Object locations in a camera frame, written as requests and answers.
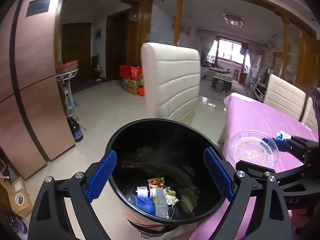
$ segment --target wooden stool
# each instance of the wooden stool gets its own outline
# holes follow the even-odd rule
[[[238,80],[238,78],[239,78],[239,70],[236,70],[235,69],[235,73],[233,74],[233,80]]]

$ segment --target white bottle label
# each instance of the white bottle label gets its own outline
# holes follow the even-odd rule
[[[138,197],[148,197],[148,188],[147,187],[137,187]]]

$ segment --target white metal stand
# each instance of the white metal stand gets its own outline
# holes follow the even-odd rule
[[[71,72],[56,75],[56,77],[58,79],[58,83],[65,96],[65,102],[67,106],[67,116],[70,116],[71,114],[69,112],[70,110],[73,110],[75,119],[78,119],[82,124],[81,127],[87,131],[88,129],[85,127],[84,123],[82,122],[78,114],[78,111],[76,109],[75,103],[73,101],[72,93],[71,93],[70,79],[76,76],[77,73],[78,73],[78,68]]]

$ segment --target red bag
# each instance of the red bag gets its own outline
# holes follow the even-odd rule
[[[131,66],[119,65],[119,76],[128,79],[131,76]]]
[[[139,75],[142,73],[142,67],[131,67],[131,79],[139,80]]]

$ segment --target dining table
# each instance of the dining table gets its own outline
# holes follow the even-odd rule
[[[229,142],[237,133],[243,130],[257,130],[272,138],[275,138],[279,131],[284,131],[291,136],[298,136],[316,142],[319,141],[318,134],[305,124],[252,98],[231,93],[224,99],[224,104],[227,109],[227,118],[222,154],[227,161],[230,160]],[[275,165],[274,170],[276,172],[286,171],[299,167],[302,164],[290,153],[279,151],[279,161]],[[235,240],[245,236],[254,203],[255,197],[251,197],[242,223],[234,238]],[[189,240],[208,240],[218,226],[228,205],[229,201],[226,199],[214,214],[199,223]],[[295,228],[292,226],[293,239],[298,239],[294,231]]]

